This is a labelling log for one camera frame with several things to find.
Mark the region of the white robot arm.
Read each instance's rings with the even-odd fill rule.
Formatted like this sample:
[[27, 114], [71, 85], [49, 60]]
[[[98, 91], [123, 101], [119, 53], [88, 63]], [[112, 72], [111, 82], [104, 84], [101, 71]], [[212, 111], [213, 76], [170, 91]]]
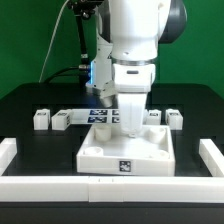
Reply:
[[117, 99], [123, 133], [142, 129], [158, 46], [174, 42], [186, 23], [183, 0], [104, 0], [96, 7], [97, 53], [86, 87], [107, 107]]

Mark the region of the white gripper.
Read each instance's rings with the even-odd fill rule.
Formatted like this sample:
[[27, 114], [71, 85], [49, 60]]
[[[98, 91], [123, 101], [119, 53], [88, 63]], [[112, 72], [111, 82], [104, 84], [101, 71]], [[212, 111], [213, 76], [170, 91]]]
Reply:
[[136, 135], [142, 129], [146, 99], [146, 94], [118, 94], [120, 126], [123, 133]]

